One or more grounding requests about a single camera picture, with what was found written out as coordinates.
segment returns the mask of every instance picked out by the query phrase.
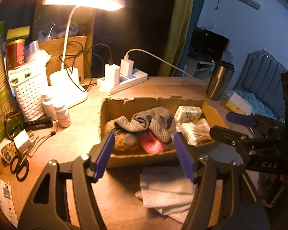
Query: white towel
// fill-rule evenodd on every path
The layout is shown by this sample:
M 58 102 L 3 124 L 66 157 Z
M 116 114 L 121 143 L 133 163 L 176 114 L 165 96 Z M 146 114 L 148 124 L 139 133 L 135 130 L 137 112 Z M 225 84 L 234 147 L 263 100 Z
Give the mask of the white towel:
M 181 167 L 147 167 L 140 175 L 141 190 L 135 193 L 144 208 L 184 223 L 194 198 L 195 186 Z

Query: sunglasses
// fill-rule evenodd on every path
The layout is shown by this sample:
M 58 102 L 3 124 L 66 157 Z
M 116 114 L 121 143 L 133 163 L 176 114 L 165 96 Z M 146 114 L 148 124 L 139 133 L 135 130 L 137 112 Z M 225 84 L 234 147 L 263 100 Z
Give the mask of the sunglasses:
M 23 116 L 21 112 L 14 111 L 5 115 L 4 128 L 8 138 L 13 141 L 23 130 Z

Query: power strip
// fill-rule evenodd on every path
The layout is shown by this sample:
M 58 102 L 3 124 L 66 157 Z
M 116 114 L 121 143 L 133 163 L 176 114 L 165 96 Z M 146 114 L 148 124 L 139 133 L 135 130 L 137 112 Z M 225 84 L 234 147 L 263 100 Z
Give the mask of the power strip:
M 147 80 L 147 73 L 142 72 L 136 68 L 132 70 L 132 75 L 130 77 L 126 77 L 122 74 L 119 76 L 119 84 L 116 86 L 109 85 L 106 82 L 105 77 L 97 80 L 98 90 L 102 93 L 106 93 L 107 95 L 112 95 L 114 93 L 123 91 L 129 87 L 140 84 Z

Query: purple gripper pad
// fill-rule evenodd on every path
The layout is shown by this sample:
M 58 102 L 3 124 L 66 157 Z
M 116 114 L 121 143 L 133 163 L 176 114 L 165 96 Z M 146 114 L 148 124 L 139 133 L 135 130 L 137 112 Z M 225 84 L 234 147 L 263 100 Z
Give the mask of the purple gripper pad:
M 177 132 L 174 134 L 173 142 L 185 177 L 189 178 L 191 182 L 194 183 L 196 180 L 194 171 L 196 170 L 198 159 L 190 147 L 195 150 L 196 147 L 190 146 L 186 142 L 181 132 Z
M 113 151 L 113 148 L 114 148 L 114 133 L 111 132 L 111 134 L 108 136 L 106 141 L 104 142 L 104 140 L 102 140 L 100 144 L 103 145 L 103 146 L 102 146 L 102 150 L 101 150 L 100 155 L 98 156 L 96 164 L 95 164 L 94 179 L 96 181 L 99 178 L 102 178 L 103 173 L 105 172 L 106 166 L 108 164 L 109 158 L 111 156 L 111 153 Z
M 228 122 L 240 124 L 248 128 L 256 126 L 256 121 L 251 116 L 241 115 L 237 113 L 227 113 L 226 120 Z

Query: tufted headboard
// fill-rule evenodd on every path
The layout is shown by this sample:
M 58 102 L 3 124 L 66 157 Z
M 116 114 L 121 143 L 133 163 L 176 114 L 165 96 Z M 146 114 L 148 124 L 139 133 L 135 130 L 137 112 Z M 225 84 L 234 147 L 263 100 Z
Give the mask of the tufted headboard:
M 266 50 L 248 54 L 234 89 L 255 94 L 278 119 L 285 119 L 280 74 L 287 70 Z

